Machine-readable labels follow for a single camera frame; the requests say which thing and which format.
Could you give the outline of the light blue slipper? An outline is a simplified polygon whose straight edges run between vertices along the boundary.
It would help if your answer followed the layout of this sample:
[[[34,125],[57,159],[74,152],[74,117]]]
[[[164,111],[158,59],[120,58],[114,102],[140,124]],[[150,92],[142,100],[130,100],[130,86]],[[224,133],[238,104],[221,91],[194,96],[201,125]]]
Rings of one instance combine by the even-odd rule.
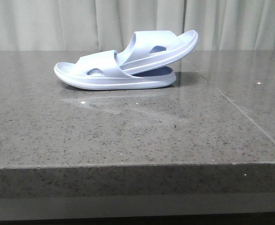
[[[115,60],[115,50],[82,56],[76,63],[59,62],[56,76],[64,83],[85,90],[134,90],[166,87],[177,77],[169,67],[130,75]]]
[[[179,36],[170,30],[136,31],[127,48],[115,54],[118,66],[134,75],[171,64],[189,54],[196,46],[198,32]]]

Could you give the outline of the white pleated curtain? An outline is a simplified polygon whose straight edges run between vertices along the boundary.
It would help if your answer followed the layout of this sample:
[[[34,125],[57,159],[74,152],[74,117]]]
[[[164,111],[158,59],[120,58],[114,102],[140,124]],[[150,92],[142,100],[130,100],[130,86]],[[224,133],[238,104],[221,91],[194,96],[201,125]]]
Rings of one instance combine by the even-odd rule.
[[[197,51],[275,50],[275,0],[0,0],[0,51],[122,50],[140,30],[195,30]]]

